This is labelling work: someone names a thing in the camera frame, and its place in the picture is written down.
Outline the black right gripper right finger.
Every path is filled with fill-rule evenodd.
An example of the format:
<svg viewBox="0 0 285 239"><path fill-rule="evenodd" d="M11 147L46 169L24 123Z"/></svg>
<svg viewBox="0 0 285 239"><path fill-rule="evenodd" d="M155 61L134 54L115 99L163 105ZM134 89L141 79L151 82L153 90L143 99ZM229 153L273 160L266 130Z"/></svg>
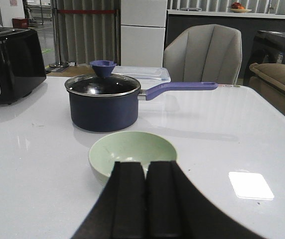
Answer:
<svg viewBox="0 0 285 239"><path fill-rule="evenodd" d="M260 238L211 203L175 161L151 162L146 183L149 239Z"/></svg>

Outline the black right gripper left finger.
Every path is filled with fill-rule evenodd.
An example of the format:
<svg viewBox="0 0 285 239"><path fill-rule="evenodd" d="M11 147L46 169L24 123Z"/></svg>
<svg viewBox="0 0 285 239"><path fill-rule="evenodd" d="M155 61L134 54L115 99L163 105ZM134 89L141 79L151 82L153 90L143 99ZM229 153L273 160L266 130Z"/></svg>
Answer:
<svg viewBox="0 0 285 239"><path fill-rule="evenodd" d="M138 162L115 162L111 176L73 239L144 239L145 177Z"/></svg>

